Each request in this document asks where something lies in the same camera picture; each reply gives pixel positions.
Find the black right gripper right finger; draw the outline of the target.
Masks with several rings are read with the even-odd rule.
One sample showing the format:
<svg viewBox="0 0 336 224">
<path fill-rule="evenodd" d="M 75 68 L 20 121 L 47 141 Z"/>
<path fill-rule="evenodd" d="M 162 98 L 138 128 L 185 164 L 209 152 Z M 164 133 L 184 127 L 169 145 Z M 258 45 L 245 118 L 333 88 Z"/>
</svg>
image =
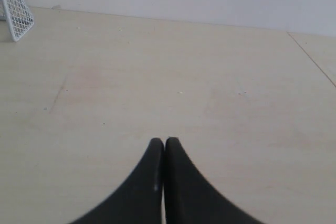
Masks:
<svg viewBox="0 0 336 224">
<path fill-rule="evenodd" d="M 167 139 L 164 160 L 166 223 L 261 223 L 206 180 L 178 138 Z"/>
</svg>

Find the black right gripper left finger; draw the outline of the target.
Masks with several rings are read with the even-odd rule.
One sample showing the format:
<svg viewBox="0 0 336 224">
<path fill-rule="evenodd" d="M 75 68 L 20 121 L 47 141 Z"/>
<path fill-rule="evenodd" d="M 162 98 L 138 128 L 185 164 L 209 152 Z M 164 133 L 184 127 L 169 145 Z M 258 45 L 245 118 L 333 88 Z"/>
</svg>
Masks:
<svg viewBox="0 0 336 224">
<path fill-rule="evenodd" d="M 73 223 L 162 223 L 163 163 L 164 144 L 153 138 L 127 179 Z"/>
</svg>

